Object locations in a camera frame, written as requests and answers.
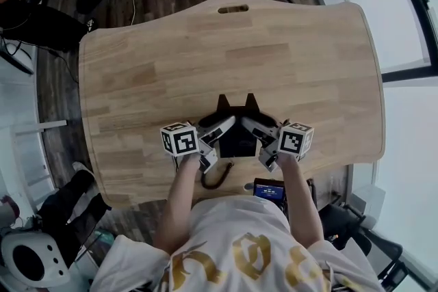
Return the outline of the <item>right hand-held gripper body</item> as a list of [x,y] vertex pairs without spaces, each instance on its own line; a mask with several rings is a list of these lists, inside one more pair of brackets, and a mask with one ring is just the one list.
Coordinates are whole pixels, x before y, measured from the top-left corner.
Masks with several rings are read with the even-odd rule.
[[313,134],[311,126],[287,122],[268,134],[273,140],[261,147],[259,161],[268,171],[277,168],[276,160],[280,154],[291,155],[299,161],[311,148]]

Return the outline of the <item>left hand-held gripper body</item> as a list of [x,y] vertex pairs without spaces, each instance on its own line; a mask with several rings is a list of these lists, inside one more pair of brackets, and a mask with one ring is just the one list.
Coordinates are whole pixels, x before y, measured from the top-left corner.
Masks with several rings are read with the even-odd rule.
[[207,173],[217,163],[216,149],[206,144],[198,135],[195,126],[174,123],[160,129],[164,150],[174,158],[190,154],[199,154],[200,170]]

